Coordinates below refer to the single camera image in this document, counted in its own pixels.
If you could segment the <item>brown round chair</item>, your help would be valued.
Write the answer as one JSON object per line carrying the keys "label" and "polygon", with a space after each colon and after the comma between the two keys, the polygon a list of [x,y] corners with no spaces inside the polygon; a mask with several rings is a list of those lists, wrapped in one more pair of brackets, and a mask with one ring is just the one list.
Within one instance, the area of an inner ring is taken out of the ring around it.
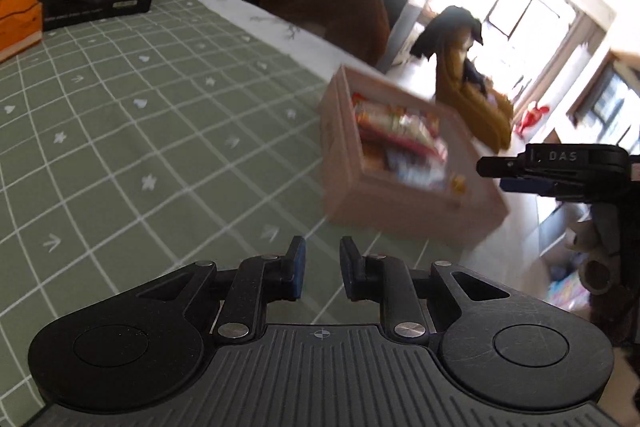
{"label": "brown round chair", "polygon": [[370,66],[385,54],[390,22],[383,0],[260,0],[260,7]]}

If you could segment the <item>mustard lounge chair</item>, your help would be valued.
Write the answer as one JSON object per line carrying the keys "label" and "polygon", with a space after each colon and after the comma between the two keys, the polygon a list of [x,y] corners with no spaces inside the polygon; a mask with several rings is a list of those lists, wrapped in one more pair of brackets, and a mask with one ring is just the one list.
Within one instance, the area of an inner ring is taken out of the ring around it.
{"label": "mustard lounge chair", "polygon": [[454,40],[437,52],[436,101],[454,109],[477,140],[499,153],[511,145],[513,105],[492,89],[487,89],[491,98],[485,98],[463,81],[467,50],[465,43]]}

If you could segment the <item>pink storage box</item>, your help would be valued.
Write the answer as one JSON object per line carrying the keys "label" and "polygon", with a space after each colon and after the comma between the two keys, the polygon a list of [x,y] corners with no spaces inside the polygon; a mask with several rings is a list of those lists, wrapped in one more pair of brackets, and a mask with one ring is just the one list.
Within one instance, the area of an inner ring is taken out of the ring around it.
{"label": "pink storage box", "polygon": [[[361,138],[352,111],[355,93],[435,114],[448,148],[445,164]],[[480,156],[452,110],[343,66],[319,112],[324,207],[331,221],[474,247],[506,219],[508,205],[496,184],[477,174]]]}

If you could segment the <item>red snack packet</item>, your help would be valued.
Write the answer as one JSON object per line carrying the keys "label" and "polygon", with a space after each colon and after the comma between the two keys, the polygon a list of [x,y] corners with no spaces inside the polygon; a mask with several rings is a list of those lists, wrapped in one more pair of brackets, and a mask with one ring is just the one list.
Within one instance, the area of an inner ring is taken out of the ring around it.
{"label": "red snack packet", "polygon": [[445,164],[448,148],[435,114],[375,102],[360,93],[352,95],[352,111],[361,138]]}

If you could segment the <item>black garment on chair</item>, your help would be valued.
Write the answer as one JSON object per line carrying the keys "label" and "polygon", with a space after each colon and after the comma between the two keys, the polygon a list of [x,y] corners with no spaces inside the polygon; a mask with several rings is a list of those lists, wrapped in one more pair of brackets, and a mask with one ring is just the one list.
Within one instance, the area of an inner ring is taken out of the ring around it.
{"label": "black garment on chair", "polygon": [[465,8],[449,5],[425,26],[409,53],[416,58],[426,57],[429,60],[446,36],[462,28],[469,29],[474,41],[481,46],[484,44],[480,20]]}

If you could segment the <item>green checked tablecloth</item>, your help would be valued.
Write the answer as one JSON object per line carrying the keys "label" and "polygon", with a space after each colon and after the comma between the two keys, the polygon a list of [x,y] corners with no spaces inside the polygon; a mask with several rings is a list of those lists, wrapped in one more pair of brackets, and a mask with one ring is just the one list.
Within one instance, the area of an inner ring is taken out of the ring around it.
{"label": "green checked tablecloth", "polygon": [[279,323],[372,322],[323,211],[318,105],[354,59],[236,0],[52,30],[1,67],[1,421],[43,405],[32,338],[57,317],[210,259],[306,239]]}

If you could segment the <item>orange gift box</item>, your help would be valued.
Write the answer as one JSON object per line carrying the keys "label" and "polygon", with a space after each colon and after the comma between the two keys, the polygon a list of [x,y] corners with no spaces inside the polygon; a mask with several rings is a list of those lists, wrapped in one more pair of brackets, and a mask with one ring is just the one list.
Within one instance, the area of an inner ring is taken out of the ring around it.
{"label": "orange gift box", "polygon": [[38,0],[1,0],[1,63],[40,42],[42,35],[42,5]]}

